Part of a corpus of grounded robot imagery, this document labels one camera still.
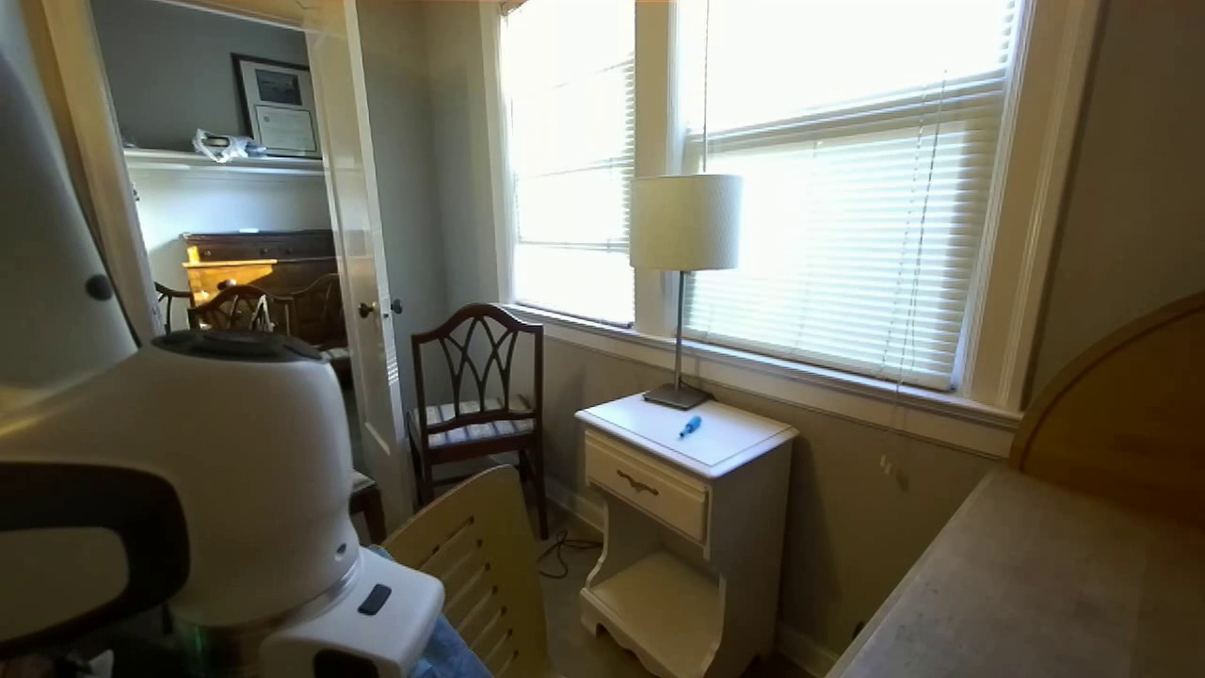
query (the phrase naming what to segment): baseboard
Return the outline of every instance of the baseboard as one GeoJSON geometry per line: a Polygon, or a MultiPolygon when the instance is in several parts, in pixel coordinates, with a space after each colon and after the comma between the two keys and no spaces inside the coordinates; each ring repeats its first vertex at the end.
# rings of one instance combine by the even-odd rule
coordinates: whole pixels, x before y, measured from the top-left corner
{"type": "MultiPolygon", "coordinates": [[[[602,501],[564,490],[560,484],[547,484],[549,501],[576,518],[578,524],[602,533],[602,501]]],[[[805,678],[825,678],[837,664],[837,657],[805,638],[801,631],[780,627],[776,651],[793,664],[805,678]]]]}

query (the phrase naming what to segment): window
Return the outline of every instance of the window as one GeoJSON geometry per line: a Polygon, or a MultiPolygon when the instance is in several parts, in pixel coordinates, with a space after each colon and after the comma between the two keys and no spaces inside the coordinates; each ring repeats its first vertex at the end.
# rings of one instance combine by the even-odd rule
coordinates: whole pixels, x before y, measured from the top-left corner
{"type": "Polygon", "coordinates": [[[528,0],[501,23],[510,303],[632,323],[632,5],[528,0]]]}
{"type": "Polygon", "coordinates": [[[687,334],[956,388],[1014,0],[710,0],[709,27],[694,142],[745,186],[740,263],[697,275],[687,334]]]}

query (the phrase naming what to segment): white machine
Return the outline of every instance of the white machine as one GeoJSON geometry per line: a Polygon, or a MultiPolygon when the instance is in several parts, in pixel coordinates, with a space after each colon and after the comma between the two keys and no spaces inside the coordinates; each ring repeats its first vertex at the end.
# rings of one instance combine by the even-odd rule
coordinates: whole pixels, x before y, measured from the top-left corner
{"type": "Polygon", "coordinates": [[[166,602],[243,648],[198,674],[409,674],[444,590],[356,544],[332,366],[135,347],[41,98],[6,59],[0,91],[0,664],[166,602]]]}

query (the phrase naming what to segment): drawer knob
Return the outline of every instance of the drawer knob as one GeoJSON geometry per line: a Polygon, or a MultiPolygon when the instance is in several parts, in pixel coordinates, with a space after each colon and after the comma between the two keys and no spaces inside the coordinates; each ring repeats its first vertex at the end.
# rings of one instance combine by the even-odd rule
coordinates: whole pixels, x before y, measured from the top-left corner
{"type": "Polygon", "coordinates": [[[619,484],[628,484],[632,485],[632,494],[651,494],[651,499],[658,499],[658,490],[653,485],[646,485],[646,484],[640,484],[640,477],[632,477],[628,470],[612,470],[619,484]]]}

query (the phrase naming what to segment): nightstand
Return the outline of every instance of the nightstand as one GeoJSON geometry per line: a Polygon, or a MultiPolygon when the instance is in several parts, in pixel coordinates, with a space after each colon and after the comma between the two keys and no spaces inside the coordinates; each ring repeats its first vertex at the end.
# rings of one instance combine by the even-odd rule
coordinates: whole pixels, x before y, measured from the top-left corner
{"type": "Polygon", "coordinates": [[[582,421],[582,477],[606,505],[578,590],[653,674],[740,674],[776,644],[793,428],[726,402],[667,410],[643,396],[582,421]]]}

